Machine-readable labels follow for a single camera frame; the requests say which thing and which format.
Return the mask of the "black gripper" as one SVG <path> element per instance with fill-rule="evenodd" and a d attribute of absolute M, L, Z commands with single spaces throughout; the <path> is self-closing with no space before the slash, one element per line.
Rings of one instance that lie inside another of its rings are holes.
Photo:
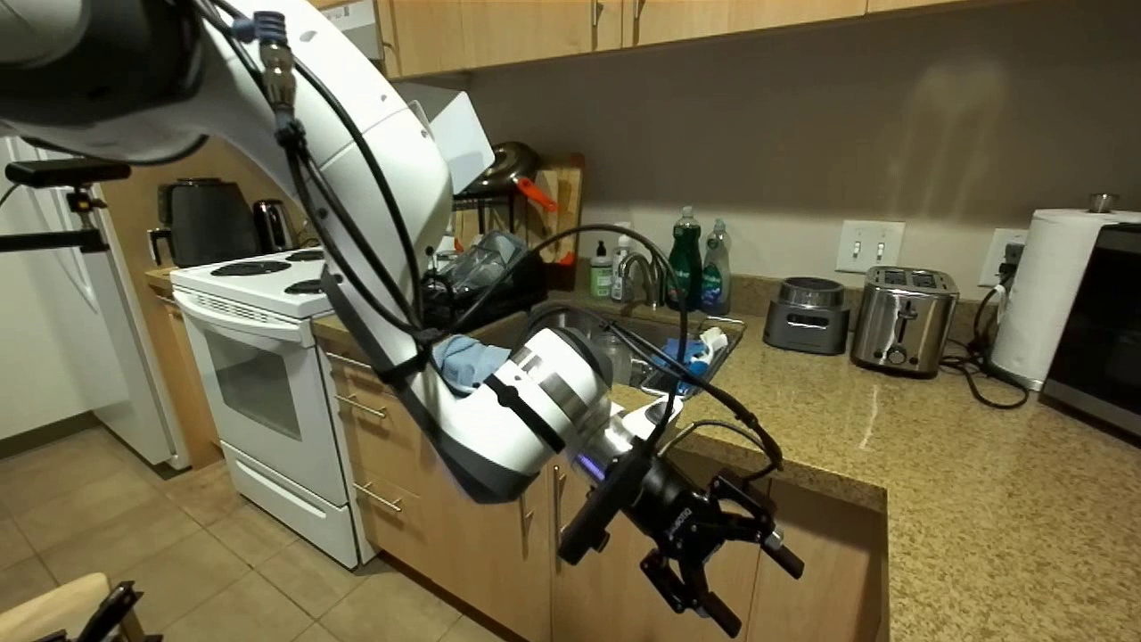
<path fill-rule="evenodd" d="M 742 617 L 707 583 L 701 571 L 720 548 L 718 519 L 729 539 L 757 542 L 788 577 L 805 571 L 805 558 L 776 532 L 773 501 L 733 474 L 718 474 L 710 493 L 701 493 L 674 462 L 638 448 L 618 461 L 579 454 L 575 462 L 589 479 L 589 495 L 561 532 L 556 551 L 567 564 L 579 564 L 585 551 L 604 551 L 611 519 L 623 514 L 657 542 L 638 571 L 674 612 L 695 611 L 724 633 L 742 630 Z"/>

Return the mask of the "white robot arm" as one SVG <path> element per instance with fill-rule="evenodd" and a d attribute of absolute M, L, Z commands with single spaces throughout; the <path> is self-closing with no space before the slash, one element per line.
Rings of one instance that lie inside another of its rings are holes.
<path fill-rule="evenodd" d="M 246 153 L 311 212 L 330 309 L 472 498 L 509 501 L 556 456 L 585 468 L 563 558 L 623 517 L 662 602 L 724 630 L 742 619 L 707 580 L 720 544 L 803 571 L 752 474 L 692 484 L 654 428 L 607 410 L 611 363 L 580 336 L 540 329 L 458 369 L 450 353 L 477 342 L 425 309 L 417 250 L 487 166 L 487 140 L 468 126 L 442 143 L 311 0 L 2 0 L 0 126 L 93 166 L 166 164 L 204 140 Z"/>

